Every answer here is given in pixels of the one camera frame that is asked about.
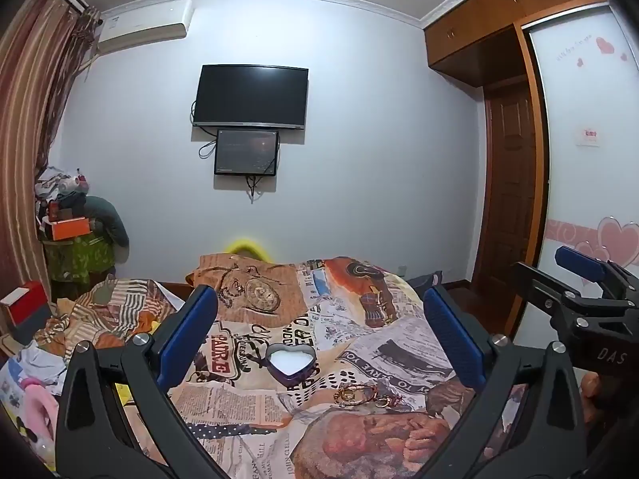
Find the sliding door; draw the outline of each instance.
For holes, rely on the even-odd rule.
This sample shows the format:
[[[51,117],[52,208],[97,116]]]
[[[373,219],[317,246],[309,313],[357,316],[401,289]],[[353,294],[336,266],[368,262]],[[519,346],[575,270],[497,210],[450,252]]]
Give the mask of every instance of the sliding door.
[[[562,245],[639,275],[639,69],[609,7],[533,26],[548,120],[550,182],[539,269],[583,296],[599,287],[562,269]],[[515,341],[557,340],[550,317],[528,305]]]

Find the air conditioner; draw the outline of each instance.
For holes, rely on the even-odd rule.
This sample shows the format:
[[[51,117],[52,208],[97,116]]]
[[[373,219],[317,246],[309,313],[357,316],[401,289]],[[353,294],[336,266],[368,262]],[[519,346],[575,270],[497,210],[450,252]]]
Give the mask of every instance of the air conditioner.
[[[155,41],[186,38],[191,17],[191,0],[167,2],[123,12],[104,23],[98,40],[98,53],[104,55]]]

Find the curtain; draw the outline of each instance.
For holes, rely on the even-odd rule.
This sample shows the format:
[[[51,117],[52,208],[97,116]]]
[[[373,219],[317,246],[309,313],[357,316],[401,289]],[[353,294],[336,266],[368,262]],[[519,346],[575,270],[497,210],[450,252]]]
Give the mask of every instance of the curtain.
[[[28,0],[0,40],[0,297],[31,279],[49,291],[33,186],[86,51],[78,44],[95,30],[88,19],[64,0]]]

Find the cable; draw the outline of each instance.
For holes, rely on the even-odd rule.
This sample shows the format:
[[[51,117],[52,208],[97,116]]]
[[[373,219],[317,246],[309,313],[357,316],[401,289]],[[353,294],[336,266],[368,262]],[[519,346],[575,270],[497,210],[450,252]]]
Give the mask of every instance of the cable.
[[[211,142],[207,142],[205,143],[200,149],[197,150],[197,155],[202,159],[202,160],[206,160],[207,158],[209,158],[213,152],[215,151],[215,146],[217,145],[217,137],[215,137],[215,140],[212,140]],[[202,154],[202,150],[209,147],[209,146],[213,146],[211,148],[211,150],[206,153],[206,154]]]
[[[199,127],[199,129],[201,129],[203,132],[205,132],[207,135],[211,135],[211,137],[215,137],[215,139],[217,139],[217,132],[215,133],[211,133],[209,130],[204,129],[203,126],[196,126],[195,124],[193,124],[193,121],[195,120],[195,110],[196,110],[196,102],[193,101],[193,104],[191,104],[191,126],[193,127]]]
[[[271,166],[277,161],[277,157],[279,155],[279,147],[280,147],[280,142],[279,142],[279,136],[277,137],[277,150],[276,150],[276,155],[273,157],[273,160],[271,160],[269,162],[269,164],[266,166],[266,169],[264,169],[264,171],[262,172],[261,176],[258,178],[255,175],[251,175],[246,177],[246,185],[248,186],[248,190],[250,191],[250,202],[253,203],[254,197],[255,197],[255,188],[258,186],[258,184],[262,181],[262,179],[264,178],[264,176],[266,175],[266,171],[268,171],[269,169],[271,169]]]
[[[191,104],[191,126],[195,126],[195,124],[193,124],[195,107],[196,107],[196,102],[193,101],[193,104]],[[199,127],[199,129],[201,129],[207,135],[211,135],[211,137],[213,137],[213,140],[211,142],[205,143],[200,149],[197,150],[197,155],[202,160],[206,160],[215,151],[215,147],[217,145],[217,133],[211,133],[210,131],[205,130],[202,126],[197,126],[197,127]],[[206,154],[202,154],[202,150],[206,149],[207,147],[211,147],[211,150],[209,152],[207,152]]]

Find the small monitor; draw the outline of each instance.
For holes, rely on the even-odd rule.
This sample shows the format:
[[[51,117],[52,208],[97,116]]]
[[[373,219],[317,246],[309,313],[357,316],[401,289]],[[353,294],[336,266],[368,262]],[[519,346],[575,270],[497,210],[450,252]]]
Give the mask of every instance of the small monitor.
[[[275,176],[278,147],[277,131],[220,129],[215,145],[215,174]]]

